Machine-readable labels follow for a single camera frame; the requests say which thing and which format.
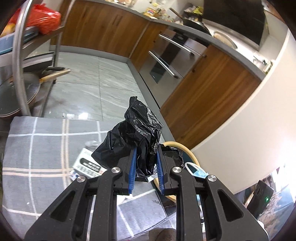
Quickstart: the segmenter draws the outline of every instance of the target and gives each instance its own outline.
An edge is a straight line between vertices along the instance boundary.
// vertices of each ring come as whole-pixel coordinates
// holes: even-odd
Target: metal drawer handle
[[[187,51],[189,54],[194,55],[194,53],[191,52],[188,48],[182,46],[181,44],[178,44],[177,42],[173,41],[172,39],[170,39],[170,38],[168,38],[168,37],[166,37],[166,36],[164,36],[162,34],[159,34],[158,36],[161,37],[162,39],[167,40],[168,42],[172,43],[173,45],[179,47],[180,49],[183,49],[183,50]]]
[[[148,53],[174,78],[178,79],[179,77],[175,75],[154,53],[148,51]]]

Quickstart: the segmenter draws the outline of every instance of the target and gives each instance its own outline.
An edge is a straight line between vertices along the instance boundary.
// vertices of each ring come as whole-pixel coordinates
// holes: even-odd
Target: marble floor tile
[[[137,96],[138,100],[147,105],[141,93],[102,86],[100,89],[104,121],[123,121],[131,96]]]
[[[99,85],[99,57],[61,52],[58,65],[71,69],[69,74],[58,77],[58,82]]]
[[[100,58],[100,86],[141,92],[126,63]]]
[[[102,121],[99,87],[57,82],[48,97],[44,117]]]

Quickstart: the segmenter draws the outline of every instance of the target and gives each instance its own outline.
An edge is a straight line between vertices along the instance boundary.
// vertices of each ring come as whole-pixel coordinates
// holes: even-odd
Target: oven
[[[140,69],[140,75],[161,107],[206,50],[191,38],[166,29]]]

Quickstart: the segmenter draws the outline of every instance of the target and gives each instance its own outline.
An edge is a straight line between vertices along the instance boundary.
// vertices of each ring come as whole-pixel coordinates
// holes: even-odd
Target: black plastic bag
[[[174,159],[176,167],[181,167],[184,169],[184,161],[179,149],[171,146],[164,146],[161,144],[161,151],[163,152],[164,156],[168,156]]]
[[[125,121],[108,132],[104,142],[93,152],[92,158],[106,169],[116,167],[118,160],[137,147],[136,181],[148,182],[156,164],[156,152],[162,124],[153,112],[132,96]]]

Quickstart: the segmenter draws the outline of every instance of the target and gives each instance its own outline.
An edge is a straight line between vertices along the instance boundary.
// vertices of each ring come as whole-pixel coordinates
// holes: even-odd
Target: oven door
[[[148,53],[149,56],[140,70],[140,75],[158,106],[161,107],[183,78],[157,53],[154,51]]]
[[[160,55],[161,58],[165,58],[166,61],[167,56],[174,53],[167,63],[183,78],[207,49],[204,45],[179,34],[176,34],[174,38],[159,34],[159,38],[169,43],[165,51]]]

